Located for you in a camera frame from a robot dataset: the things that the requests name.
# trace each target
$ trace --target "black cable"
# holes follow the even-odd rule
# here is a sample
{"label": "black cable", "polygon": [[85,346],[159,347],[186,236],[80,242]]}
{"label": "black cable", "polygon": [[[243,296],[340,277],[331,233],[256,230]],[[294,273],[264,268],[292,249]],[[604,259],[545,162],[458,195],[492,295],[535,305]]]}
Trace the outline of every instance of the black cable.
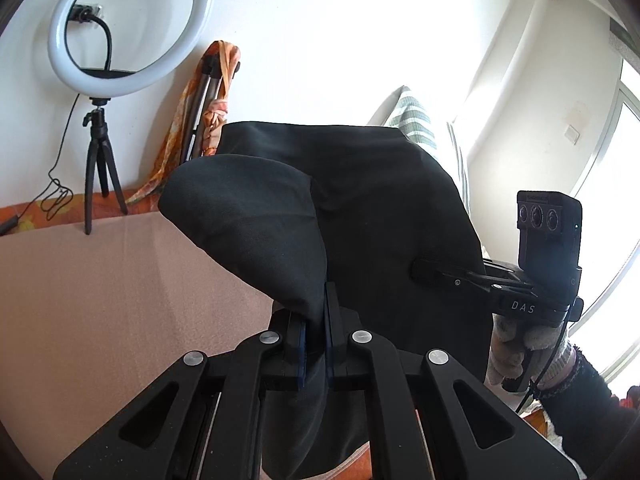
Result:
{"label": "black cable", "polygon": [[549,356],[549,359],[546,361],[545,366],[542,368],[542,371],[538,375],[538,378],[535,381],[529,382],[529,389],[527,390],[527,395],[524,396],[524,398],[520,401],[520,404],[516,408],[516,413],[518,415],[520,414],[520,410],[523,408],[525,403],[529,400],[529,397],[531,396],[531,394],[537,389],[538,384],[540,384],[540,380],[542,379],[544,374],[546,374],[546,371],[549,370],[551,363],[554,361],[554,358],[556,357],[556,353],[558,353],[558,349],[560,348],[560,343],[562,342],[562,336],[566,331],[566,326],[568,325],[568,323],[569,323],[569,316],[567,316],[566,319],[564,320],[564,323],[562,324],[562,330],[558,335],[558,340],[556,341],[554,350],[551,352],[551,355]]}
{"label": "black cable", "polygon": [[[105,71],[110,70],[111,54],[113,52],[113,39],[111,37],[111,31],[109,29],[109,25],[107,25],[104,20],[98,18],[98,16],[94,16],[93,14],[88,12],[83,13],[79,21],[80,23],[83,23],[83,22],[97,23],[97,25],[99,25],[104,31],[104,35],[106,36],[106,39],[107,39],[107,59],[104,63],[104,69]],[[43,213],[46,213],[47,221],[50,221],[55,215],[57,215],[60,212],[60,210],[65,205],[67,205],[74,199],[74,192],[71,190],[71,188],[67,186],[63,186],[60,180],[58,178],[53,177],[51,173],[57,168],[58,163],[60,161],[60,155],[62,154],[62,147],[65,145],[66,133],[69,130],[69,124],[71,124],[71,117],[74,113],[74,110],[76,109],[76,105],[78,104],[79,98],[80,98],[80,94],[76,95],[76,98],[71,107],[71,110],[69,111],[69,116],[66,119],[66,126],[62,133],[62,140],[60,140],[58,156],[56,157],[56,161],[51,167],[51,169],[47,172],[47,175],[49,177],[49,184],[47,184],[47,187],[38,196],[36,196],[33,200],[31,200],[31,202],[27,204],[27,207],[25,207],[22,213],[18,215],[18,220],[20,220],[24,216],[24,214],[28,211],[31,205],[33,205],[33,203],[36,202],[36,200],[38,200],[45,193],[47,193],[49,189],[51,189],[51,186],[53,186],[52,191],[46,197],[44,197],[40,202],[40,209],[42,210]],[[50,205],[45,205],[45,202],[50,198],[52,198],[56,193],[59,193],[60,195],[53,201],[53,203]]]}
{"label": "black cable", "polygon": [[98,16],[94,16],[92,14],[88,14],[85,19],[89,22],[97,23],[100,25],[102,30],[104,31],[104,35],[107,37],[107,61],[104,63],[104,69],[106,71],[111,69],[111,53],[113,51],[113,40],[111,39],[111,31],[109,30],[109,25]]}
{"label": "black cable", "polygon": [[[55,163],[53,164],[53,166],[51,167],[51,169],[47,173],[47,175],[49,176],[49,183],[47,184],[47,187],[36,198],[31,200],[31,202],[29,202],[27,204],[27,207],[25,207],[23,212],[20,213],[20,215],[18,216],[18,220],[24,216],[24,214],[27,212],[27,210],[31,207],[31,205],[34,202],[36,202],[37,199],[39,199],[47,191],[49,191],[51,186],[53,186],[53,191],[51,191],[40,202],[40,209],[42,210],[43,213],[47,214],[47,221],[51,220],[55,215],[57,215],[59,213],[59,211],[65,205],[67,205],[69,202],[71,202],[74,199],[74,192],[71,191],[71,189],[68,188],[67,186],[63,186],[59,179],[51,176],[51,173],[53,172],[53,170],[55,170],[57,168],[58,163],[60,161],[60,155],[62,154],[62,147],[65,145],[66,132],[69,129],[69,124],[71,124],[71,116],[73,115],[74,110],[76,109],[76,104],[78,104],[78,99],[79,98],[80,98],[80,94],[76,95],[76,99],[74,100],[74,104],[72,105],[71,110],[69,112],[69,117],[66,120],[65,131],[62,133],[62,140],[60,141],[60,147],[58,149],[58,156],[56,157]],[[50,198],[52,198],[56,193],[59,193],[60,195],[53,201],[53,204],[51,204],[49,206],[45,206],[45,202],[47,200],[49,200]]]}

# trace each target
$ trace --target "knit glove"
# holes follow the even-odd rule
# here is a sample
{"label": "knit glove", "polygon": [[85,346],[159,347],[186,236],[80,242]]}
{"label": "knit glove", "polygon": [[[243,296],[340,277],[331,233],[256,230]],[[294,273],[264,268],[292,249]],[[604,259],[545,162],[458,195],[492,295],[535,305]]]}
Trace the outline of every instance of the knit glove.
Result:
{"label": "knit glove", "polygon": [[[523,373],[522,362],[527,350],[533,350],[531,378],[536,380],[556,345],[562,326],[553,328],[530,325],[516,319],[494,314],[494,331],[491,338],[487,379],[490,384],[501,384],[507,379],[517,379]],[[540,390],[556,386],[568,377],[575,365],[575,350],[562,333],[560,346],[544,376],[538,383]]]}

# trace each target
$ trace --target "metal screw head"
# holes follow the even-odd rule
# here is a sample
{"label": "metal screw head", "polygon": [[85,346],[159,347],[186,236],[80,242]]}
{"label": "metal screw head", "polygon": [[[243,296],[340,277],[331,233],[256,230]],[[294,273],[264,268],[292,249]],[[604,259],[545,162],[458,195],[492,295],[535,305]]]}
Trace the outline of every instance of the metal screw head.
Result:
{"label": "metal screw head", "polygon": [[204,361],[204,355],[201,352],[193,351],[185,354],[182,360],[187,366],[198,366]]}
{"label": "metal screw head", "polygon": [[431,350],[429,352],[429,361],[435,365],[443,365],[449,361],[449,356],[444,350]]}
{"label": "metal screw head", "polygon": [[278,339],[280,339],[278,333],[272,332],[271,330],[267,330],[267,332],[262,332],[260,334],[260,342],[264,343],[265,345],[272,345],[274,343],[277,343]]}
{"label": "metal screw head", "polygon": [[366,330],[356,330],[356,332],[351,335],[351,338],[356,343],[368,343],[371,341],[372,335]]}

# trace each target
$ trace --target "tripod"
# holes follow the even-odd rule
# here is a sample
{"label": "tripod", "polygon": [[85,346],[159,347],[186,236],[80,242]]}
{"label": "tripod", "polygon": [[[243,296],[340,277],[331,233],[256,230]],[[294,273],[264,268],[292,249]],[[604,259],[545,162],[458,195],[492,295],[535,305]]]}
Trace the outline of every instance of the tripod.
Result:
{"label": "tripod", "polygon": [[91,234],[92,220],[92,199],[94,193],[94,175],[95,168],[98,168],[98,180],[100,181],[100,189],[102,196],[109,195],[109,184],[107,182],[107,168],[113,182],[113,192],[116,194],[120,211],[127,214],[127,205],[124,202],[124,195],[120,187],[118,172],[116,171],[116,163],[113,158],[113,148],[109,140],[109,131],[107,123],[104,120],[104,108],[108,99],[91,98],[95,109],[85,115],[82,120],[82,126],[88,126],[91,123],[91,141],[89,142],[89,150],[86,156],[86,174],[84,177],[84,232]]}

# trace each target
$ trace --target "window frame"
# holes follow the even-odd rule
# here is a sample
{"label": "window frame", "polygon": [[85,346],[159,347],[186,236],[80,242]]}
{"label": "window frame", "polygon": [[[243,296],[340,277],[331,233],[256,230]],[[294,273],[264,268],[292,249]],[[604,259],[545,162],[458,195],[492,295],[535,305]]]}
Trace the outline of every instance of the window frame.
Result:
{"label": "window frame", "polygon": [[[571,195],[573,197],[577,196],[578,192],[591,173],[591,170],[593,170],[593,168],[596,168],[604,160],[604,157],[607,154],[607,150],[609,149],[611,139],[613,138],[613,135],[618,128],[620,115],[622,114],[623,106],[625,105],[629,108],[629,110],[631,110],[633,115],[636,116],[636,119],[640,121],[640,100],[620,80],[616,88],[616,98],[614,100],[613,106],[611,107],[611,111],[609,113],[609,117],[607,118],[603,133],[598,139],[596,147],[586,167],[584,168],[580,179],[578,179],[578,182],[572,190]],[[629,254],[625,263],[616,273],[615,277],[613,277],[613,279],[609,282],[609,285],[607,285],[606,288],[600,293],[593,304],[587,307],[580,320],[576,323],[573,323],[569,328],[569,336],[580,330],[580,328],[585,325],[585,323],[587,323],[591,319],[591,317],[606,303],[610,295],[614,290],[616,290],[616,287],[622,282],[628,271],[631,269],[638,256],[640,256],[640,240],[636,242],[636,246],[631,251],[631,254]],[[620,355],[612,364],[609,365],[609,367],[607,367],[606,370],[604,370],[602,375],[607,383],[613,381],[624,370],[624,368],[639,354],[640,338],[633,342],[633,344],[625,352],[623,352],[622,355]]]}

